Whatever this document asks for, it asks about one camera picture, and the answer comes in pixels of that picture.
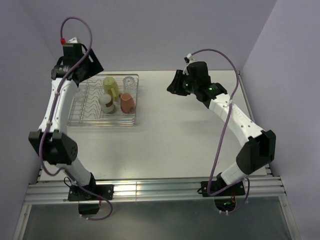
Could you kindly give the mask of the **large clear plastic tumbler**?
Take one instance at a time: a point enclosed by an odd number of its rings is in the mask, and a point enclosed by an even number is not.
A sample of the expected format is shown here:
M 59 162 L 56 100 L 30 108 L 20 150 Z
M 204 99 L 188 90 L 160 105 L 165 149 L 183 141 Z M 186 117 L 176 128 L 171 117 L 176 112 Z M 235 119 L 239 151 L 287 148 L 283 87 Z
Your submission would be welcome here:
M 123 80 L 123 91 L 128 94 L 135 94 L 137 90 L 137 83 L 132 76 L 126 76 Z

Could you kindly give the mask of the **small clear plastic glass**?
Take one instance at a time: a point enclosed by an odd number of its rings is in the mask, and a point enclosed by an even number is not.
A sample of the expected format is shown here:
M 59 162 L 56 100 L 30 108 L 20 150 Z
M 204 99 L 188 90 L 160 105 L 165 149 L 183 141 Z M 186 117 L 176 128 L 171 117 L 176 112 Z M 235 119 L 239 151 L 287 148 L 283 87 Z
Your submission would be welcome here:
M 75 93 L 75 95 L 74 95 L 74 97 L 73 97 L 73 100 L 74 100 L 74 102 L 75 102 L 76 104 L 80 104 L 80 103 L 83 102 L 84 97 L 85 97 L 84 91 L 83 91 L 82 89 L 79 89 L 79 90 Z

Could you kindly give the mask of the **brown metal-lined cup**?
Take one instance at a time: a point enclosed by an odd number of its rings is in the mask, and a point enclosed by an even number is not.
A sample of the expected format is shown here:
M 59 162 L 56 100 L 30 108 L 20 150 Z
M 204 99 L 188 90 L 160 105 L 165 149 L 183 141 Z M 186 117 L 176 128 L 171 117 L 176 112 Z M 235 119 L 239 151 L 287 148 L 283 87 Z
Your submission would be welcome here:
M 113 102 L 113 98 L 110 94 L 108 93 L 104 93 L 102 94 L 99 99 L 98 102 L 100 104 L 100 109 L 103 113 L 105 114 L 109 114 L 112 111 L 114 111 L 115 109 L 115 105 Z

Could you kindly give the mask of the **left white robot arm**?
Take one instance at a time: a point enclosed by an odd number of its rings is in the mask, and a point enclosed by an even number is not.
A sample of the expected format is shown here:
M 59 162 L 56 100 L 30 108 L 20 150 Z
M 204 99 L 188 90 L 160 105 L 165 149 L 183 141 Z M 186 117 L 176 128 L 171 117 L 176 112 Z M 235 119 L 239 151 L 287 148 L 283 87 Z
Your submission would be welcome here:
M 65 43 L 63 55 L 51 70 L 51 91 L 43 120 L 28 140 L 42 170 L 50 177 L 64 173 L 70 191 L 84 200 L 98 196 L 94 175 L 78 158 L 78 145 L 68 136 L 70 107 L 79 84 L 103 70 L 95 53 L 82 43 Z

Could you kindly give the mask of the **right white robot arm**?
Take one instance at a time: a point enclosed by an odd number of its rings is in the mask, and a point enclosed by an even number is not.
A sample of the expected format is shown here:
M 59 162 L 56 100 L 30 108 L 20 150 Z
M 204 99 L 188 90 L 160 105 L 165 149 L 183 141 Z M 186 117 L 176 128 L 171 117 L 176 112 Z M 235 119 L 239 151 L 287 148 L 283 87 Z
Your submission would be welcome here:
M 211 81 L 204 61 L 190 62 L 185 70 L 177 70 L 167 91 L 179 96 L 194 94 L 198 101 L 224 121 L 222 129 L 230 129 L 241 146 L 235 162 L 219 173 L 216 180 L 208 182 L 208 194 L 229 194 L 234 184 L 274 160 L 275 133 L 255 124 L 232 102 L 231 96 L 220 83 Z

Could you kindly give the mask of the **pink patterned ceramic mug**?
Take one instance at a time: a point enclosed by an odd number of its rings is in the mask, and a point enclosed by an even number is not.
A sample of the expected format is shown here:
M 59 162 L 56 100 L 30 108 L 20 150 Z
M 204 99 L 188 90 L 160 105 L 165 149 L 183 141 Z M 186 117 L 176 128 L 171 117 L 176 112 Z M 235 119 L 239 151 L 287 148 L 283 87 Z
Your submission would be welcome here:
M 120 93 L 120 108 L 125 114 L 134 114 L 136 111 L 136 104 L 133 97 L 129 93 Z

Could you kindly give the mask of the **pale yellow plastic mug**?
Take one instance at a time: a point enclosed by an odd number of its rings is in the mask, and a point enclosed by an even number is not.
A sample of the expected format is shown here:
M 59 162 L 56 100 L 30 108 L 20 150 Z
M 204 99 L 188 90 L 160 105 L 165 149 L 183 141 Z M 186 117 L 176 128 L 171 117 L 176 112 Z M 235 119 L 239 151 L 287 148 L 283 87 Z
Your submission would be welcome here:
M 104 92 L 106 94 L 111 95 L 114 101 L 119 100 L 119 95 L 120 95 L 119 87 L 116 80 L 113 77 L 111 76 L 105 77 L 103 79 L 102 86 L 103 86 Z

